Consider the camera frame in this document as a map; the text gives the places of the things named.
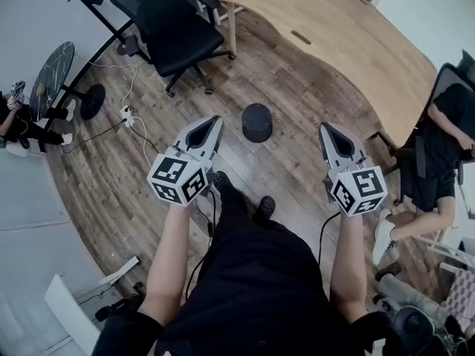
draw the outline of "white shoe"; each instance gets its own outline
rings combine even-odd
[[[69,145],[73,141],[73,134],[66,133],[62,135],[62,144],[61,145]]]
[[[386,220],[386,217],[391,212],[386,208],[381,210],[379,214],[379,221],[376,227],[376,241],[374,242],[373,248],[373,264],[376,266],[381,262],[381,258],[383,257],[384,253],[391,249],[396,242],[393,241],[391,238],[391,231],[395,224]]]
[[[75,99],[72,99],[68,106],[66,107],[66,109],[68,110],[68,115],[66,116],[66,121],[67,122],[70,122],[73,117],[74,117],[74,110],[76,109],[76,100]]]

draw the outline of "power strip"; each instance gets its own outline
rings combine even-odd
[[[124,105],[120,110],[120,116],[122,117],[122,120],[125,120],[124,123],[127,128],[130,128],[135,123],[135,119],[132,117],[132,112],[132,108],[128,105]]]

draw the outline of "curved tabletop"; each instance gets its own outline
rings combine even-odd
[[[221,0],[265,18],[286,40],[334,67],[403,146],[428,101],[436,68],[366,0]]]
[[[41,120],[56,100],[74,57],[73,42],[65,42],[49,56],[36,78],[30,97],[31,120]]]

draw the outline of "black cylinder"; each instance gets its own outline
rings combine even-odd
[[[243,112],[243,134],[250,142],[264,142],[272,134],[272,115],[268,107],[251,104]]]

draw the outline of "person's arm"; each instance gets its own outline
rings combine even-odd
[[[349,323],[367,314],[363,219],[341,213],[340,234],[330,281],[330,302]]]
[[[454,137],[464,151],[472,149],[475,145],[475,141],[453,124],[446,115],[437,108],[435,103],[429,106],[427,114],[440,129]]]
[[[190,208],[170,205],[139,312],[165,326],[176,315],[185,287]]]
[[[17,107],[12,109],[10,113],[8,114],[7,118],[3,121],[3,123],[0,125],[0,136],[5,136],[12,126],[13,120],[15,119],[16,111],[18,110]]]

